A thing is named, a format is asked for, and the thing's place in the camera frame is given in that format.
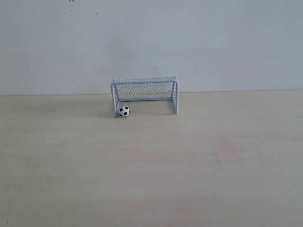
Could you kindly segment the small white soccer goal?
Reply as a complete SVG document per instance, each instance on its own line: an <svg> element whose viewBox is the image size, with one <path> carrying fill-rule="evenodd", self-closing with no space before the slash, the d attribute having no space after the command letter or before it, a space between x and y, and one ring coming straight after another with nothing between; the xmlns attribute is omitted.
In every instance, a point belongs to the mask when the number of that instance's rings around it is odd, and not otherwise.
<svg viewBox="0 0 303 227"><path fill-rule="evenodd" d="M171 101L178 113L179 82L176 77L113 79L110 85L114 114L124 102Z"/></svg>

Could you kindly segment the black and white soccer ball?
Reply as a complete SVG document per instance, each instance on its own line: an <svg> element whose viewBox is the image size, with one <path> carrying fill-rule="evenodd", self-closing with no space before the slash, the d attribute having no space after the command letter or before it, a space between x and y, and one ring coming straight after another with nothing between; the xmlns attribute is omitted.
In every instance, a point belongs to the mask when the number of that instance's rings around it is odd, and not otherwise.
<svg viewBox="0 0 303 227"><path fill-rule="evenodd" d="M118 108L119 117L127 117L130 114L130 108L126 105L122 105Z"/></svg>

